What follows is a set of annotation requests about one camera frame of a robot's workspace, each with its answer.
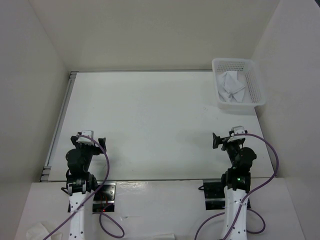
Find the white skirt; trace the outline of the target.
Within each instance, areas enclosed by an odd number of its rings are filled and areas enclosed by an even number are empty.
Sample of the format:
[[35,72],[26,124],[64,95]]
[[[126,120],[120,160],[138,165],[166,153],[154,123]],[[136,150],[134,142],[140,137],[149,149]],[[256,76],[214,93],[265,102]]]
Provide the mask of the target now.
[[246,86],[238,80],[237,71],[226,71],[218,75],[216,81],[218,93],[225,102],[241,103],[244,100]]

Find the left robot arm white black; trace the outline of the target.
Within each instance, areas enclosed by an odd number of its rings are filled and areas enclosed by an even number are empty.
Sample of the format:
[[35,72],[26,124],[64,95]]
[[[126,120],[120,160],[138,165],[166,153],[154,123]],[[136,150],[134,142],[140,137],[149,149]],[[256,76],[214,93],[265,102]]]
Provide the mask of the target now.
[[69,211],[71,215],[69,239],[93,239],[93,199],[100,193],[97,179],[89,172],[93,156],[102,154],[102,150],[89,138],[94,137],[92,130],[78,133],[81,137],[72,136],[74,148],[69,150],[65,159],[66,189],[69,195]]

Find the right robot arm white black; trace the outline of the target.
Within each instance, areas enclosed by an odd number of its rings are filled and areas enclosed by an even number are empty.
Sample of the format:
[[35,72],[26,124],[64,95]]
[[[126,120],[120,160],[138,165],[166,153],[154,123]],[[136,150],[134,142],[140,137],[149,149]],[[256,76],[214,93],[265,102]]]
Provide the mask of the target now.
[[250,169],[257,158],[249,147],[244,147],[244,138],[220,137],[215,133],[212,148],[225,151],[231,167],[221,176],[219,192],[225,196],[222,240],[247,239],[247,194],[251,189]]

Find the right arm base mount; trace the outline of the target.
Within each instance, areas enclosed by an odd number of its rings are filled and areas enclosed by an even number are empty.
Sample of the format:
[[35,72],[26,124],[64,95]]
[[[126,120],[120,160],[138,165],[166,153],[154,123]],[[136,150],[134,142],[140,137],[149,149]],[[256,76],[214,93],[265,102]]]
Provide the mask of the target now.
[[224,183],[221,179],[204,180],[198,190],[203,191],[205,210],[224,210],[226,199],[224,193]]

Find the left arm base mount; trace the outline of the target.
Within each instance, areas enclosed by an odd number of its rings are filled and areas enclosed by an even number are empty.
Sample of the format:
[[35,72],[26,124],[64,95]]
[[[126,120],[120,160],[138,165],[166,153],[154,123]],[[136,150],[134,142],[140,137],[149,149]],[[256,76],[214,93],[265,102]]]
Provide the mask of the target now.
[[[95,191],[95,189],[87,183],[74,186],[68,184],[67,187],[61,187],[61,190],[69,197],[68,213],[74,212],[78,206]],[[93,213],[114,212],[115,193],[116,184],[105,183],[89,200],[87,200],[83,208],[92,207]]]

